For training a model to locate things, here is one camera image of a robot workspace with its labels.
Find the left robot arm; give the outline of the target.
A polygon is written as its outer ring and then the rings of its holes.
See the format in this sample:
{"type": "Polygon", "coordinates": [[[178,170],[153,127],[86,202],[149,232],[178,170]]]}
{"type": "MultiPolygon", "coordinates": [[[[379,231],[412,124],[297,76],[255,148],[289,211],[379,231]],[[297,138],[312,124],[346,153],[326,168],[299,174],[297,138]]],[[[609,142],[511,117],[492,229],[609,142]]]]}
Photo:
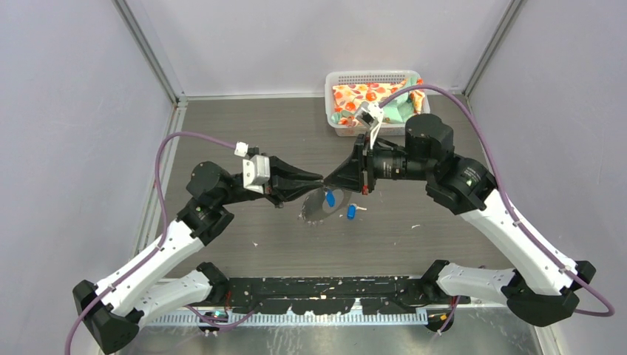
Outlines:
{"type": "Polygon", "coordinates": [[[275,156],[243,159],[243,170],[231,174],[211,161],[192,170],[188,203],[172,221],[162,217],[161,236],[117,271],[91,283],[83,280],[72,295],[79,320],[104,354],[113,354],[153,319],[179,307],[205,302],[220,305],[228,278],[203,262],[184,277],[158,285],[175,266],[224,232],[234,219],[227,206],[264,199],[280,208],[322,187],[323,176],[296,168],[275,156]]]}

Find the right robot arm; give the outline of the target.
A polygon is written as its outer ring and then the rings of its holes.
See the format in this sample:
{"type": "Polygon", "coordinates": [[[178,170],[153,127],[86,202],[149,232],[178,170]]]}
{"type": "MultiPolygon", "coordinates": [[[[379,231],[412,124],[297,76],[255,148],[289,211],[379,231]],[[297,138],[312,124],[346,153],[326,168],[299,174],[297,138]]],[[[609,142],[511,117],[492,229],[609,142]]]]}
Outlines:
{"type": "Polygon", "coordinates": [[[435,203],[483,233],[511,262],[504,270],[463,267],[436,260],[420,279],[431,303],[448,297],[474,297],[505,305],[521,320],[538,327],[552,325],[575,312],[580,285],[596,270],[575,261],[542,237],[529,239],[531,229],[514,220],[494,175],[482,163],[457,155],[453,129],[438,116],[420,114],[405,125],[404,145],[358,136],[350,156],[326,178],[328,186],[370,193],[376,182],[420,180],[435,203]]]}

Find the large metal keyring disc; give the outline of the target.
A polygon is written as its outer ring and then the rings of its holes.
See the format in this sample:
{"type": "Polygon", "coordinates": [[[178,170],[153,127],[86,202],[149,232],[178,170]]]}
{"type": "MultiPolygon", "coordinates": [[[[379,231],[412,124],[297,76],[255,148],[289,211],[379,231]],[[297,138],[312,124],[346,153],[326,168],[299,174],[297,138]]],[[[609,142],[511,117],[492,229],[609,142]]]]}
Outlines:
{"type": "Polygon", "coordinates": [[[315,189],[306,195],[298,215],[298,219],[309,226],[322,225],[329,217],[344,216],[348,210],[353,193],[335,187],[315,189]],[[333,208],[325,201],[325,192],[331,190],[336,200],[333,208]]]}

